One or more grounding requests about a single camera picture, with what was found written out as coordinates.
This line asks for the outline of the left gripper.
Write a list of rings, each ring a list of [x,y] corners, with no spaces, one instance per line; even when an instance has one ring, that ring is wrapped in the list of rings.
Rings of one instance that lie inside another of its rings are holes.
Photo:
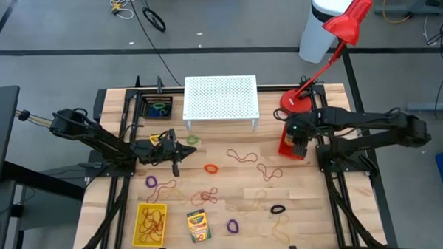
[[[172,175],[179,177],[178,162],[182,157],[195,153],[196,147],[179,144],[176,141],[175,131],[169,129],[159,136],[159,142],[153,145],[150,140],[137,140],[133,145],[133,152],[142,164],[158,166],[165,161],[172,162]]]

